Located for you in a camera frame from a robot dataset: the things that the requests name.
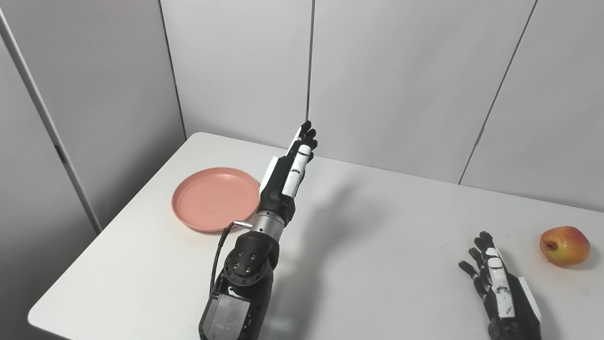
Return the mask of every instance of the robotic hand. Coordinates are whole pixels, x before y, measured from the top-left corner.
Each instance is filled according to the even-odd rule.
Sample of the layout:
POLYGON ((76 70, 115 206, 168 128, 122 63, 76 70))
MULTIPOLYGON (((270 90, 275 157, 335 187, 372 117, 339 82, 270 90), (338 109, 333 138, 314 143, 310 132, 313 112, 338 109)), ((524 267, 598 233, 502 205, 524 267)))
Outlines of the robotic hand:
POLYGON ((256 340, 266 315, 279 259, 279 238, 294 217, 294 198, 306 164, 317 146, 310 121, 302 124, 288 152, 273 157, 260 185, 260 204, 252 225, 235 221, 220 238, 210 298, 199 322, 201 340, 256 340), (234 225, 250 228, 227 255, 214 283, 220 248, 234 225))
POLYGON ((465 261, 459 266, 484 301, 491 340, 541 340, 541 313, 526 280, 507 271, 488 232, 480 232, 474 243, 478 249, 470 248, 469 253, 478 272, 465 261))

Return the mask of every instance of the gray partition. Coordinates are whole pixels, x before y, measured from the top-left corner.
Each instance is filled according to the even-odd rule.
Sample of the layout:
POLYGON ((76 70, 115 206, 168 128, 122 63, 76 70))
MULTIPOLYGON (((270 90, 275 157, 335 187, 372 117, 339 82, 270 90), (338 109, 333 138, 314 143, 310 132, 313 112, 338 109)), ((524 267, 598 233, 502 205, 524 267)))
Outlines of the gray partition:
POLYGON ((27 313, 95 233, 2 39, 0 160, 0 339, 54 339, 27 313))
POLYGON ((187 135, 287 147, 306 116, 312 0, 162 0, 187 135))
POLYGON ((457 183, 533 4, 317 1, 316 153, 457 183))
POLYGON ((462 184, 604 211, 602 13, 539 1, 462 184))
POLYGON ((0 6, 104 226, 185 140, 159 3, 0 6))

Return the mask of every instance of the table surface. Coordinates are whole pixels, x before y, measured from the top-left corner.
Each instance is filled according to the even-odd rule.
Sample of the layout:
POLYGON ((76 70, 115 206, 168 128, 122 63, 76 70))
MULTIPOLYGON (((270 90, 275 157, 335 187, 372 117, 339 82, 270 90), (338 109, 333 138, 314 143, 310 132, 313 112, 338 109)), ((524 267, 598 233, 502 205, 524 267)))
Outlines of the table surface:
MULTIPOLYGON (((30 323, 72 340, 198 340, 219 236, 179 222, 172 193, 216 166, 261 180, 283 153, 191 136, 41 297, 30 323)), ((307 167, 296 205, 260 339, 484 340, 481 300, 457 267, 471 260, 481 230, 493 234, 509 270, 527 278, 544 340, 599 337, 603 213, 321 157, 307 167), (567 224, 593 245, 573 269, 548 263, 538 248, 543 231, 567 224)))

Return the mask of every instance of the black cable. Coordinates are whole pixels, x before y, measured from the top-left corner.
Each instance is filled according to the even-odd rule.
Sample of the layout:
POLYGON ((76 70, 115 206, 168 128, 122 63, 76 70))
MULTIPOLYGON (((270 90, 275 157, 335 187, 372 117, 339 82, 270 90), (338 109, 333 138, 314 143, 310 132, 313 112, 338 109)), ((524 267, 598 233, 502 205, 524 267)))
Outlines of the black cable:
POLYGON ((212 278, 210 281, 210 295, 212 294, 212 290, 214 290, 214 280, 216 279, 216 267, 218 266, 218 258, 220 257, 220 250, 227 239, 228 233, 231 232, 231 228, 235 225, 235 223, 231 223, 222 231, 222 235, 220 236, 220 240, 218 241, 218 247, 216 248, 216 256, 214 257, 214 265, 212 266, 212 278))

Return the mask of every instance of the apple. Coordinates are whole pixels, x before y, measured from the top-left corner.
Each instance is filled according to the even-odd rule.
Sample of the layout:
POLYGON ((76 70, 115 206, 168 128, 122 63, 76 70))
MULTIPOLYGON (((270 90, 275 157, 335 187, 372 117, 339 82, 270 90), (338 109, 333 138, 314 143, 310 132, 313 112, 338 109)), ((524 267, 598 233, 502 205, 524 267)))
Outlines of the apple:
POLYGON ((575 227, 561 226, 544 232, 539 239, 541 252, 550 262, 560 267, 568 267, 587 260, 590 242, 575 227))

